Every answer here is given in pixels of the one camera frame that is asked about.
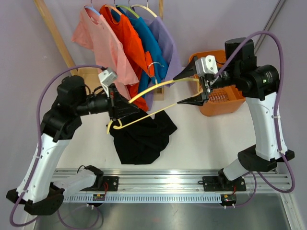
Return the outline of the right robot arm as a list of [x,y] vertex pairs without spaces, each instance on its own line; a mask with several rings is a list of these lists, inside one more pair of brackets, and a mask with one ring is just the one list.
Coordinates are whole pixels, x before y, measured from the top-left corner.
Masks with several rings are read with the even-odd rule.
[[202,106],[214,89],[235,86],[245,97],[252,117],[256,144],[238,153],[237,159],[222,168],[215,178],[215,189],[231,191],[244,175],[263,174],[288,164],[295,154],[283,139],[279,99],[283,71],[272,65],[257,65],[251,38],[236,38],[225,43],[226,62],[218,68],[215,57],[194,58],[175,80],[196,74],[202,88],[196,96],[182,100],[183,104]]

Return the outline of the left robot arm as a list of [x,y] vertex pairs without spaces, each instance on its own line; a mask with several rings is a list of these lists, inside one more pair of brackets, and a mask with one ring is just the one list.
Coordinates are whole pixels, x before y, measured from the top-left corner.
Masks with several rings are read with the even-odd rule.
[[124,118],[139,111],[117,91],[112,83],[110,94],[87,94],[84,79],[65,77],[57,87],[57,97],[39,125],[40,139],[28,172],[18,186],[7,192],[7,199],[24,206],[33,216],[55,213],[63,200],[83,189],[104,189],[104,173],[89,165],[83,171],[60,182],[52,182],[59,159],[75,131],[81,116],[108,113],[111,120]]

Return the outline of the black t shirt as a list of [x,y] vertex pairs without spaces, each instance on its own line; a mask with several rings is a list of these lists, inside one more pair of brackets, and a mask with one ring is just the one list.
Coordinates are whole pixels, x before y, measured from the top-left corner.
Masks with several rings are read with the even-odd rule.
[[121,164],[151,164],[160,157],[177,126],[163,110],[123,129],[115,129],[118,121],[111,124],[109,133]]

